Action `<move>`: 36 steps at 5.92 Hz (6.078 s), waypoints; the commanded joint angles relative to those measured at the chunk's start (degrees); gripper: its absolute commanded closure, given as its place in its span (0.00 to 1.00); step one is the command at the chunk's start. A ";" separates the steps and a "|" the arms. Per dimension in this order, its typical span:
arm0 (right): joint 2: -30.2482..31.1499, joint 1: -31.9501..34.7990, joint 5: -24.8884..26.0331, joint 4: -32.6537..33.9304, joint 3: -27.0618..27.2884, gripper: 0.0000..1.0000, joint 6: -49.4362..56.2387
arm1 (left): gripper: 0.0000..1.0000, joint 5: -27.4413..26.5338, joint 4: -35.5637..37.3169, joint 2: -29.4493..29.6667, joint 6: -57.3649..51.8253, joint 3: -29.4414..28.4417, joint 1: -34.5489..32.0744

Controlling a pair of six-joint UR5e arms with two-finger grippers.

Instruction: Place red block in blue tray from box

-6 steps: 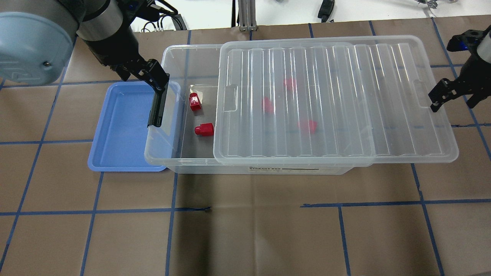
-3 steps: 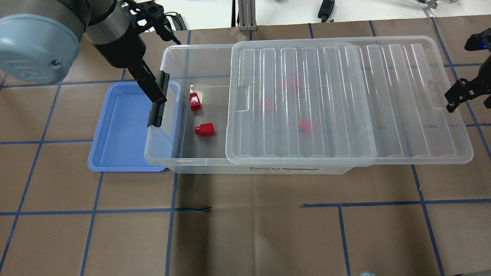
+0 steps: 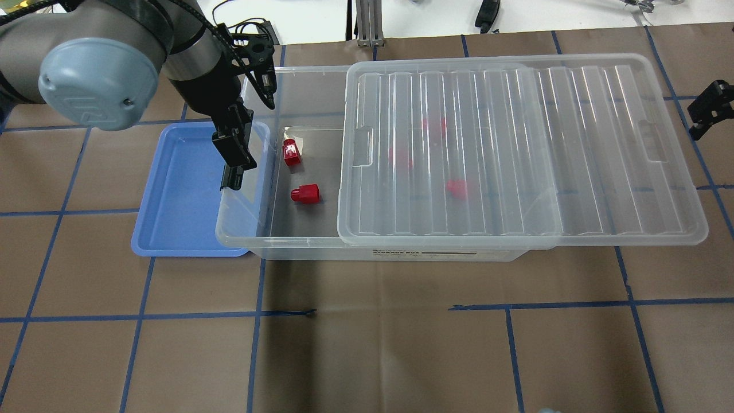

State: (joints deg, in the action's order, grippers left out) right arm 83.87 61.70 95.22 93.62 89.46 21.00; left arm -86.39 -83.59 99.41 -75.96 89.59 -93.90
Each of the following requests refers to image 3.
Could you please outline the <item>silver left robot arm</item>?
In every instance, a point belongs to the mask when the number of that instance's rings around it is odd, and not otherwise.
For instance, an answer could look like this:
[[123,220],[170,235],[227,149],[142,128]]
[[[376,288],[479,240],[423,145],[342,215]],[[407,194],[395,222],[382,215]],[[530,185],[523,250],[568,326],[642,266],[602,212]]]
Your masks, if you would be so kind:
[[225,161],[222,186],[238,190],[257,166],[246,75],[267,107],[277,88],[272,37],[259,21],[214,25],[195,1],[13,2],[2,10],[2,121],[20,104],[46,104],[73,124],[120,131],[140,121],[166,76],[191,110],[212,118]]

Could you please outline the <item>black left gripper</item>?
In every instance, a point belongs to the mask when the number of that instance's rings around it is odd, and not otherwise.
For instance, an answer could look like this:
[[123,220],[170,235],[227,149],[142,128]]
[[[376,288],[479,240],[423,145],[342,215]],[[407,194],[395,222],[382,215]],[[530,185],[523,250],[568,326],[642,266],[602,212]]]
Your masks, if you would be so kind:
[[242,103],[234,103],[212,118],[216,128],[212,143],[225,161],[220,190],[241,190],[244,170],[257,167],[249,151],[253,111]]

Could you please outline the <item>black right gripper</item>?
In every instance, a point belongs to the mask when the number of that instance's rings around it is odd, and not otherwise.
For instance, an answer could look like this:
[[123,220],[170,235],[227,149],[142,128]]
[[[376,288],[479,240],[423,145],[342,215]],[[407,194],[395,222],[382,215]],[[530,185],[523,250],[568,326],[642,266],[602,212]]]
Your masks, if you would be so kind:
[[690,138],[699,141],[712,126],[733,118],[733,86],[722,79],[709,84],[687,107]]

